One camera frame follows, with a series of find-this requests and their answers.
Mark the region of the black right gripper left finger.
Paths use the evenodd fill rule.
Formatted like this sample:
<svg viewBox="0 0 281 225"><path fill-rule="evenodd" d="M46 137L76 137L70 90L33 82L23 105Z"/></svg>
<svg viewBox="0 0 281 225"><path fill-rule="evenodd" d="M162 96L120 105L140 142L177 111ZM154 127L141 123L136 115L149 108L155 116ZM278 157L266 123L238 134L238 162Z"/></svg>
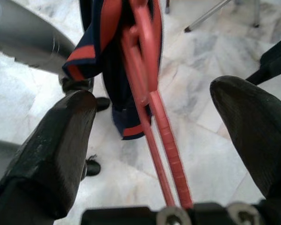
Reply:
<svg viewBox="0 0 281 225"><path fill-rule="evenodd" d="M96 114L92 93L57 102L26 139L0 141L0 225L51 225L72 208Z"/></svg>

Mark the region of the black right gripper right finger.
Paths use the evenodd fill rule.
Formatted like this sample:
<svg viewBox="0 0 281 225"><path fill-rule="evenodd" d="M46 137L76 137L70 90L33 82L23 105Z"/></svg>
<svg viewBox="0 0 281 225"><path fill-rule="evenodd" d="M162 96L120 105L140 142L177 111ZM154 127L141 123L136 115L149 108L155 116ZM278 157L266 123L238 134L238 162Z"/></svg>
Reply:
<svg viewBox="0 0 281 225"><path fill-rule="evenodd" d="M210 95L257 188L281 200L281 101L235 76L214 79Z"/></svg>

